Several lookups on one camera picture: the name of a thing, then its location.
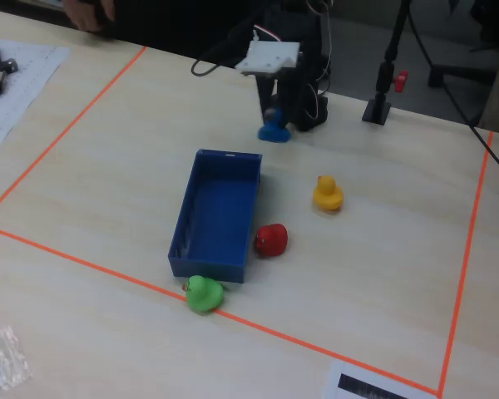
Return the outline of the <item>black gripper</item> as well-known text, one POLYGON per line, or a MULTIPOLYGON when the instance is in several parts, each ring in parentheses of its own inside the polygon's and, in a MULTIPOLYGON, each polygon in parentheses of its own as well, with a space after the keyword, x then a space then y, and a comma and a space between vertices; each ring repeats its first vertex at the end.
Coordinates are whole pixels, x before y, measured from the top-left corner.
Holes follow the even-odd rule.
POLYGON ((259 95, 259 105, 264 123, 272 121, 278 112, 274 96, 275 82, 279 82, 279 109, 282 112, 282 125, 294 123, 299 113, 299 83, 314 81, 314 57, 300 52, 298 58, 277 57, 279 69, 274 77, 255 78, 259 95))

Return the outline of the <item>person's hand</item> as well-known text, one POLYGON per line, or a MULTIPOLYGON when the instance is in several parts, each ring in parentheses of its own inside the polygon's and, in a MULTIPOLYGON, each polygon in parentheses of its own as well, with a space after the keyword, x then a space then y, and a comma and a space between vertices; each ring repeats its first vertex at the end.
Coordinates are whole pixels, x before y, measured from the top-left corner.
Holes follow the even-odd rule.
POLYGON ((63 0, 63 9, 73 25, 84 32, 99 32, 115 21, 113 0, 78 1, 63 0))

